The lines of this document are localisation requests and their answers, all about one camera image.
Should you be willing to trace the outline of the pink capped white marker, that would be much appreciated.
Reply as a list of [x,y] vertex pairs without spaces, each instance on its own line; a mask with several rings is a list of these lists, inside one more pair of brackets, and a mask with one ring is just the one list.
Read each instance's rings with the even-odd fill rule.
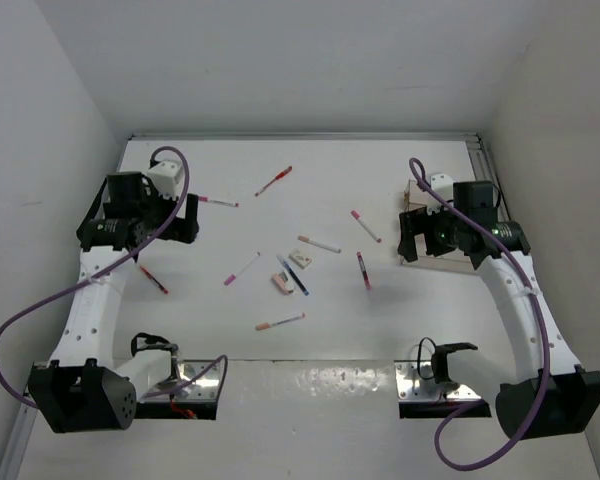
[[204,202],[204,203],[227,206],[227,207],[231,207],[231,208],[239,207],[239,202],[231,202],[231,201],[226,201],[226,200],[213,199],[213,198],[209,198],[207,196],[199,196],[199,201]]

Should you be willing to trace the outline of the magenta gel pen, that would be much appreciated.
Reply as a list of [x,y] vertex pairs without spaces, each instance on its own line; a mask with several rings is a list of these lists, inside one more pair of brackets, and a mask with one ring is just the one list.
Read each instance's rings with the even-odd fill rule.
[[368,275],[368,271],[366,269],[366,265],[363,259],[363,256],[361,254],[360,251],[356,252],[356,257],[357,257],[357,261],[361,270],[361,274],[362,274],[362,278],[363,278],[363,282],[365,285],[365,288],[367,291],[371,291],[372,290],[372,286],[370,283],[370,279],[369,279],[369,275]]

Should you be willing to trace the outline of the blue gel pen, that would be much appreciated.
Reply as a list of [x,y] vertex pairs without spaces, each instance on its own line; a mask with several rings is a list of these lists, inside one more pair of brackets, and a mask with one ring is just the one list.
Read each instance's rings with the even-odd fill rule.
[[302,294],[304,296],[309,296],[309,291],[307,290],[307,288],[305,287],[305,285],[302,283],[302,281],[299,279],[299,277],[296,275],[296,273],[293,271],[293,269],[291,268],[291,266],[289,265],[289,263],[284,259],[284,257],[281,254],[276,254],[276,258],[281,263],[281,265],[283,266],[283,268],[286,270],[287,274],[294,281],[294,283],[296,284],[296,286],[300,289],[300,291],[302,292]]

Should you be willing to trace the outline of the orange capped white marker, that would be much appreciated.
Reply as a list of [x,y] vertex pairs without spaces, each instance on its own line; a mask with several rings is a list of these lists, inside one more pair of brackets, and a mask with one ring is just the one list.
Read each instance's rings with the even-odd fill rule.
[[342,251],[340,247],[329,245],[329,244],[317,241],[317,240],[307,237],[307,236],[299,235],[299,236],[297,236],[297,239],[303,243],[306,243],[306,244],[309,244],[309,245],[312,245],[317,248],[324,249],[324,250],[327,250],[327,251],[330,251],[333,253],[339,254]]

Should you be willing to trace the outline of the red gel pen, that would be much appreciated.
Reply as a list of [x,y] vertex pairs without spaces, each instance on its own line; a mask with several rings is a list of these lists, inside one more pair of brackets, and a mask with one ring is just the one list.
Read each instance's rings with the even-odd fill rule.
[[255,197],[260,196],[262,193],[264,193],[269,187],[271,187],[274,183],[276,183],[277,181],[281,180],[282,178],[284,178],[286,175],[288,175],[291,171],[292,171],[293,167],[290,165],[287,168],[285,168],[284,170],[282,170],[281,172],[279,172],[272,180],[270,180],[267,184],[265,184],[262,188],[260,188],[258,191],[256,191],[256,193],[254,194]]

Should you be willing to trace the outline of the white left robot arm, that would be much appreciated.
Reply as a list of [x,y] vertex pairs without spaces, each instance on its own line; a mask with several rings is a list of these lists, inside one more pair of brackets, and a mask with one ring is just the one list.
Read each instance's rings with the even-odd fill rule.
[[146,173],[109,175],[76,235],[80,279],[62,337],[44,367],[32,368],[29,393],[55,433],[125,430],[144,397],[175,379],[176,344],[153,337],[121,365],[113,340],[122,294],[149,238],[191,244],[199,231],[198,200],[188,195],[176,217],[182,168],[160,163]]

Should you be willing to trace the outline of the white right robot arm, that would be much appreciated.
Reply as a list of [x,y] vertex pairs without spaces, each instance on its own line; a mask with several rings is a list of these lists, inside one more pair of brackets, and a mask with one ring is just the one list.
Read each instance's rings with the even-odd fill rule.
[[408,262],[417,261],[416,238],[423,236],[429,256],[458,250],[468,257],[494,300],[514,364],[501,369],[470,342],[441,344],[421,377],[470,387],[494,407],[502,430],[513,436],[547,371],[545,396],[525,438],[582,432],[600,405],[600,372],[586,370],[561,335],[536,280],[522,227],[499,219],[490,181],[454,182],[435,174],[429,184],[435,197],[399,216],[398,253]]

